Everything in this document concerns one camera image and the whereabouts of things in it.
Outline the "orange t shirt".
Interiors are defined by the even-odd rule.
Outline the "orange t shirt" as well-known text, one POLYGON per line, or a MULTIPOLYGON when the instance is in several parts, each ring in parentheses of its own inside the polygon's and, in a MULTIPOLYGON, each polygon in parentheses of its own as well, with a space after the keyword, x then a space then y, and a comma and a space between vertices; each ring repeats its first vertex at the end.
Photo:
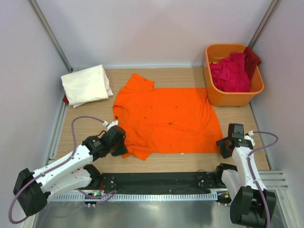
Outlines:
POLYGON ((222 130, 205 88, 156 88, 133 74, 113 105, 126 132, 123 158, 153 153, 219 153, 222 130))

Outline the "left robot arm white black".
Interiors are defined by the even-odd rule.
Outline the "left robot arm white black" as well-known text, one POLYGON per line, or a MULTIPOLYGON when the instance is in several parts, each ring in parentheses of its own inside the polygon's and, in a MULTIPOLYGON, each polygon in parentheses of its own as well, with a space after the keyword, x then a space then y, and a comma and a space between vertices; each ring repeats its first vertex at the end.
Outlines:
POLYGON ((96 190, 102 175, 92 163, 109 153, 126 154, 125 137, 123 128, 112 125, 101 137, 89 136, 74 151, 50 165, 34 171, 25 168, 17 176, 13 201, 18 202, 29 217, 63 193, 80 188, 96 190))

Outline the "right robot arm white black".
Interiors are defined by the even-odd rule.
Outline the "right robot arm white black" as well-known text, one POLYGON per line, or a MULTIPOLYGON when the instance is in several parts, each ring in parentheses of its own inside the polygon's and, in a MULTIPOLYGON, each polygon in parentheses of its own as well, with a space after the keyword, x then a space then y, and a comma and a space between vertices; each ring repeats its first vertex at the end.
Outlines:
POLYGON ((232 123, 227 137, 216 142, 221 156, 231 157, 235 165, 221 163, 216 168, 214 182, 227 188, 231 198, 230 220, 247 228, 270 227, 276 206, 276 195, 267 190, 255 163, 254 131, 246 133, 244 126, 232 123))

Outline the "orange plastic bin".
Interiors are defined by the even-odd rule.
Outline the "orange plastic bin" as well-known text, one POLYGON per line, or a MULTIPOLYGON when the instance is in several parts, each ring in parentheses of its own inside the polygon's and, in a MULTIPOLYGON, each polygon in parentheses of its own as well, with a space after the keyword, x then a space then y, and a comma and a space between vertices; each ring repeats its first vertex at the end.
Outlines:
POLYGON ((229 93, 218 90, 212 80, 210 72, 210 63, 218 63, 225 57, 230 57, 231 52, 243 53, 247 46, 243 44, 212 44, 205 50, 205 63, 203 66, 203 74, 207 88, 208 98, 214 106, 245 106, 256 95, 260 94, 264 89, 264 82, 258 66, 255 69, 251 82, 250 92, 229 93))

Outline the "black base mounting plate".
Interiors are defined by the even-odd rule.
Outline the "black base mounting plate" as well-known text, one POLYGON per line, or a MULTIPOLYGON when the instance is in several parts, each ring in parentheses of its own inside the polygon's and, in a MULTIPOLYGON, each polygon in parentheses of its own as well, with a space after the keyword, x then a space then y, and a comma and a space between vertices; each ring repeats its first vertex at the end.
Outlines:
POLYGON ((209 194, 224 189, 215 172, 104 173, 102 189, 128 195, 209 194))

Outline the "folded white t shirt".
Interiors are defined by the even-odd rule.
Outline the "folded white t shirt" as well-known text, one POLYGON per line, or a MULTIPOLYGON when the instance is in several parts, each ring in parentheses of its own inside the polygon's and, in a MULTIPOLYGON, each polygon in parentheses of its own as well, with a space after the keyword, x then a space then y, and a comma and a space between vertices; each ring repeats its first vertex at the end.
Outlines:
POLYGON ((63 75, 61 82, 68 105, 74 108, 114 95, 103 65, 63 75))

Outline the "folded red shirt under white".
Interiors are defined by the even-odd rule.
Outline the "folded red shirt under white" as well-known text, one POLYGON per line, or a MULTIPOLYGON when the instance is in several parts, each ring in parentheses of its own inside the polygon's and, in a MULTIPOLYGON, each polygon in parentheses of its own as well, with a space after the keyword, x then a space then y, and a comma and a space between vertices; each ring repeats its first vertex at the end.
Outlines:
POLYGON ((69 104, 69 101, 68 101, 66 95, 64 95, 62 101, 63 101, 65 104, 69 104))

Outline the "magenta t shirt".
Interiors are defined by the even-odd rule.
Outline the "magenta t shirt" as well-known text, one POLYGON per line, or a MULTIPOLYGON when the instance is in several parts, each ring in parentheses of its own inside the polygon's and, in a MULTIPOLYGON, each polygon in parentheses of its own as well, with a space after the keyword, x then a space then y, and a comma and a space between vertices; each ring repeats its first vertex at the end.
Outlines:
POLYGON ((210 72, 214 86, 223 92, 250 92, 251 82, 245 72, 244 53, 231 52, 230 57, 218 63, 210 63, 210 72))

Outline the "dark red t shirt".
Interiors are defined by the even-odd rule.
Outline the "dark red t shirt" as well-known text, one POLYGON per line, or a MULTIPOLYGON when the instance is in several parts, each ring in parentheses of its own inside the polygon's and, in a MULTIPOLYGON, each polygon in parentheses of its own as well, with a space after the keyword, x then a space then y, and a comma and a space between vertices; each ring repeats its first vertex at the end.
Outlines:
POLYGON ((255 52, 250 47, 246 47, 243 53, 246 55, 245 72, 249 80, 251 80, 256 67, 261 64, 261 59, 259 58, 258 55, 255 54, 255 52))

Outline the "left aluminium frame post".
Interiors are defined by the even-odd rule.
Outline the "left aluminium frame post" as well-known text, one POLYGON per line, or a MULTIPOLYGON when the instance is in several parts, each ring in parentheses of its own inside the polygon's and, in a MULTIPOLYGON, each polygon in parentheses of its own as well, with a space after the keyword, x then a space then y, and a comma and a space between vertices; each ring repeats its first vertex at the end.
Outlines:
POLYGON ((68 70, 68 72, 73 72, 73 68, 70 65, 62 47, 60 46, 52 28, 50 27, 48 20, 44 16, 44 13, 42 12, 38 2, 36 0, 28 0, 28 3, 30 7, 32 8, 34 14, 37 16, 42 28, 46 32, 46 35, 48 36, 49 40, 51 41, 55 51, 58 53, 60 59, 62 60, 64 66, 68 70))

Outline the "aluminium frame post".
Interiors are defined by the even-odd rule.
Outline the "aluminium frame post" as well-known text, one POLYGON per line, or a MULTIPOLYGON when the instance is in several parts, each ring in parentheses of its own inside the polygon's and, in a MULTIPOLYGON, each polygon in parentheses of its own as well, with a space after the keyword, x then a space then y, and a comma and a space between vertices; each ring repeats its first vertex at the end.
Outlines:
POLYGON ((280 5, 282 1, 281 0, 272 0, 269 4, 269 6, 266 9, 266 12, 264 13, 257 29, 255 30, 248 46, 253 49, 253 47, 255 46, 256 42, 258 41, 258 39, 260 38, 260 36, 262 35, 263 31, 265 30, 265 28, 267 27, 267 24, 269 23, 269 21, 271 20, 272 16, 274 15, 276 9, 278 8, 278 6, 280 5))
POLYGON ((55 51, 58 53, 60 59, 62 60, 64 66, 68 70, 68 72, 73 72, 73 68, 70 65, 62 47, 60 46, 52 28, 50 27, 48 20, 44 16, 44 13, 42 12, 38 2, 36 0, 28 0, 28 3, 30 7, 32 8, 34 14, 37 16, 42 28, 46 32, 46 35, 48 36, 49 40, 51 41, 55 51))

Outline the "right aluminium frame post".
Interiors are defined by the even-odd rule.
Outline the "right aluminium frame post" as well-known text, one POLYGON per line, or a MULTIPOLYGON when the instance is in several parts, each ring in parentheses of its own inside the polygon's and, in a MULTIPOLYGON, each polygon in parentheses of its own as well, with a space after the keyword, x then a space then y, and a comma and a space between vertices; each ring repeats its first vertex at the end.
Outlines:
POLYGON ((274 15, 276 9, 278 8, 278 6, 280 5, 282 1, 281 0, 272 0, 269 4, 269 6, 266 9, 266 12, 264 13, 257 29, 255 30, 248 46, 253 49, 253 47, 255 46, 256 42, 258 41, 258 39, 260 38, 260 36, 262 35, 263 31, 265 30, 265 28, 267 27, 267 24, 269 23, 269 21, 271 20, 272 16, 274 15))

